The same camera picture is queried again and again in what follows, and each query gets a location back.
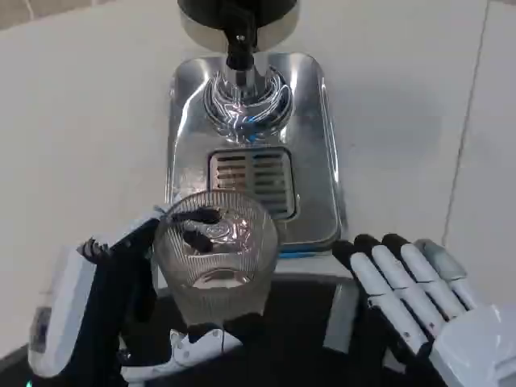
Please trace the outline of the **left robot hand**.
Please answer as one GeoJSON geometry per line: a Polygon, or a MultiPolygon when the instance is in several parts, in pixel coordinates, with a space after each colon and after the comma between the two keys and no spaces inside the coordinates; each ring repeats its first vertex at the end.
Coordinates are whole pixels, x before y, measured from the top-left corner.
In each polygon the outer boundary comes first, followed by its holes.
{"type": "Polygon", "coordinates": [[[166,359],[150,365],[135,364],[126,349],[127,317],[145,321],[155,305],[148,253],[168,209],[155,207],[114,238],[65,249],[31,324],[27,385],[145,386],[241,346],[221,327],[210,327],[195,339],[170,330],[166,359]]]}

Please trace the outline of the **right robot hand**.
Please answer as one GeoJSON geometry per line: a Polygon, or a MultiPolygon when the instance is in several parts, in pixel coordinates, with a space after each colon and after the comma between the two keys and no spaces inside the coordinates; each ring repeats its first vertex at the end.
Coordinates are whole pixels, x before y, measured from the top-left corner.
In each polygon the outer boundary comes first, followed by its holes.
{"type": "Polygon", "coordinates": [[[332,253],[358,289],[354,386],[381,385],[387,353],[404,366],[404,386],[514,385],[514,303],[483,303],[444,247],[362,234],[332,253]]]}

